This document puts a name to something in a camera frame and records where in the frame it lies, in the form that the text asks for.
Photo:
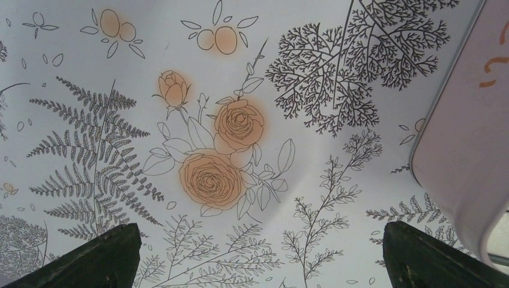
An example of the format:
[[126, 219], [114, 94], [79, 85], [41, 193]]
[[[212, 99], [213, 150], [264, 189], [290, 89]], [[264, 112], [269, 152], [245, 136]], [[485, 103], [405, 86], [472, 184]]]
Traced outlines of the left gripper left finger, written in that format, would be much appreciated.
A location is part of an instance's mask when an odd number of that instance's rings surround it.
[[5, 287], [131, 288], [141, 246], [138, 225], [121, 224]]

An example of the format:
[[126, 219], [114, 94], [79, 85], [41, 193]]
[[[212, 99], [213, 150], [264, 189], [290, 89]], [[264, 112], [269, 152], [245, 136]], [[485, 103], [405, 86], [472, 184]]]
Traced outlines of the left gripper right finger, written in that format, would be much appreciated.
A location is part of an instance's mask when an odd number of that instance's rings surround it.
[[402, 222], [385, 225], [383, 258], [393, 287], [508, 287], [508, 275]]

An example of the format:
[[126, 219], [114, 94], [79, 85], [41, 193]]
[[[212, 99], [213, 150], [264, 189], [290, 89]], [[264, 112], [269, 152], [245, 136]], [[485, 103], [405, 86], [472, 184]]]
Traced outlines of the metal tin of chess pieces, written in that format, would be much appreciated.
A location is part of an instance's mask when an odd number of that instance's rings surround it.
[[479, 261], [508, 266], [508, 2], [481, 1], [412, 148], [411, 172]]

